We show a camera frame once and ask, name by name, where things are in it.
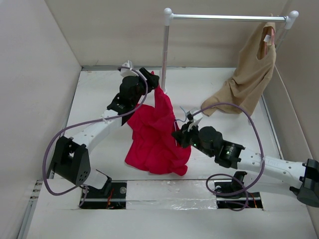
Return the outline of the light blue wire hanger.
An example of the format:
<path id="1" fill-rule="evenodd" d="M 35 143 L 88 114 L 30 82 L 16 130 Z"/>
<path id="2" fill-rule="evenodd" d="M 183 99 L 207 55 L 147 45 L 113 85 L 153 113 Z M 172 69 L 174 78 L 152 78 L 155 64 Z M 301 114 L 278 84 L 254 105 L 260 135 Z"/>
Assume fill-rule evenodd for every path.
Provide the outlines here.
<path id="1" fill-rule="evenodd" d="M 187 121 L 186 110 L 182 106 L 179 106 L 177 112 L 175 113 L 174 122 L 185 123 L 186 121 Z"/>

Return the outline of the red t-shirt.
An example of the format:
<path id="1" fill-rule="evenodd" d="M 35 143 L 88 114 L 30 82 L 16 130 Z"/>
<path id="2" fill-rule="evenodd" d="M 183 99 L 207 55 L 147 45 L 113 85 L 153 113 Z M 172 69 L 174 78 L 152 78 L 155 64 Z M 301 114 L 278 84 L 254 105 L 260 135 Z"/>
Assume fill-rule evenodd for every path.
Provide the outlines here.
<path id="1" fill-rule="evenodd" d="M 190 147 L 182 148 L 172 137 L 179 128 L 168 95 L 157 87 L 155 105 L 143 104 L 127 124 L 132 129 L 132 145 L 125 163 L 151 174 L 186 174 Z"/>

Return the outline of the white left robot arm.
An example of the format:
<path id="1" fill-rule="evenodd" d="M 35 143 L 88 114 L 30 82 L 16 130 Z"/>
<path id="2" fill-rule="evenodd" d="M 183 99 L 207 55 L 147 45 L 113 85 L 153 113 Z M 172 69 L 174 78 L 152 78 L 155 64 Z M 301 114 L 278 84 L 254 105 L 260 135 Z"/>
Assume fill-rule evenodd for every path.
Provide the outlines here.
<path id="1" fill-rule="evenodd" d="M 159 86 L 159 76 L 145 68 L 134 70 L 120 67 L 123 76 L 119 92 L 98 120 L 86 122 L 87 127 L 72 137 L 61 136 L 57 141 L 50 170 L 76 187 L 94 190 L 99 197 L 111 193 L 111 178 L 91 169 L 90 153 L 109 134 L 124 125 L 146 99 L 146 95 Z"/>

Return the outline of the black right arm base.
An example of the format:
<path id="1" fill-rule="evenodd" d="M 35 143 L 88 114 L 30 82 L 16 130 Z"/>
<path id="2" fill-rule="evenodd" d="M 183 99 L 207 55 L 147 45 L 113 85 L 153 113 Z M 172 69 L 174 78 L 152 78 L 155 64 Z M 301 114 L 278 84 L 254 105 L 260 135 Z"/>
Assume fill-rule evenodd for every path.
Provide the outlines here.
<path id="1" fill-rule="evenodd" d="M 247 172 L 245 171 L 236 171 L 233 175 L 234 178 L 238 179 L 242 183 L 242 186 L 232 178 L 213 179 L 214 191 L 218 193 L 233 193 L 238 191 L 245 186 L 246 175 Z M 263 209 L 261 195 L 259 192 L 248 191 L 247 194 L 249 197 L 246 209 Z M 227 197 L 216 196 L 216 205 L 218 209 L 230 209 L 232 211 L 237 211 L 245 205 L 246 199 L 247 197 L 245 192 Z"/>

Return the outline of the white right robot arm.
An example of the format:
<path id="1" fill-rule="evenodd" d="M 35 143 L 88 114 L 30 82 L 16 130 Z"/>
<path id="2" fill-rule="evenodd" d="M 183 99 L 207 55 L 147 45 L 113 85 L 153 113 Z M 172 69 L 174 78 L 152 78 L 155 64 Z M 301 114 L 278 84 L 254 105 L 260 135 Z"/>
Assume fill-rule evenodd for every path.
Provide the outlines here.
<path id="1" fill-rule="evenodd" d="M 240 144 L 223 139 L 222 134 L 211 126 L 198 128 L 184 124 L 171 134 L 183 147 L 193 146 L 224 168 L 236 170 L 231 183 L 213 190 L 223 198 L 238 198 L 257 184 L 262 176 L 276 179 L 277 185 L 291 196 L 308 206 L 319 206 L 319 163 L 314 159 L 304 162 L 284 161 L 264 157 Z"/>

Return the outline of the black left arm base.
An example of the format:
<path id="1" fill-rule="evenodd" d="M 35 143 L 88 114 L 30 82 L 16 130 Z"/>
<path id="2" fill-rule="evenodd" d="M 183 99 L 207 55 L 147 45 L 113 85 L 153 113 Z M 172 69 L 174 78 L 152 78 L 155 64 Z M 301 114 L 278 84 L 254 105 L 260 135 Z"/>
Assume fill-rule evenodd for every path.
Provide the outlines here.
<path id="1" fill-rule="evenodd" d="M 127 181 L 112 180 L 95 170 L 81 187 L 80 209 L 122 210 L 126 208 Z"/>

